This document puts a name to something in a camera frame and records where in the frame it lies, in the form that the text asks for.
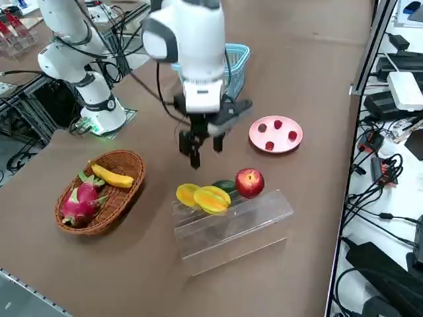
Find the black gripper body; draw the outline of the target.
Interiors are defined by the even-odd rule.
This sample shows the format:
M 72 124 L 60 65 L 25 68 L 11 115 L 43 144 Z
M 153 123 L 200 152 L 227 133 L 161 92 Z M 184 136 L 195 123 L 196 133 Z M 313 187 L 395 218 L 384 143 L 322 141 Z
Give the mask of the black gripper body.
M 183 117 L 190 121 L 190 129 L 194 133 L 207 133 L 208 121 L 204 114 L 191 114 L 186 107 L 186 100 L 183 94 L 174 95 L 174 108 Z

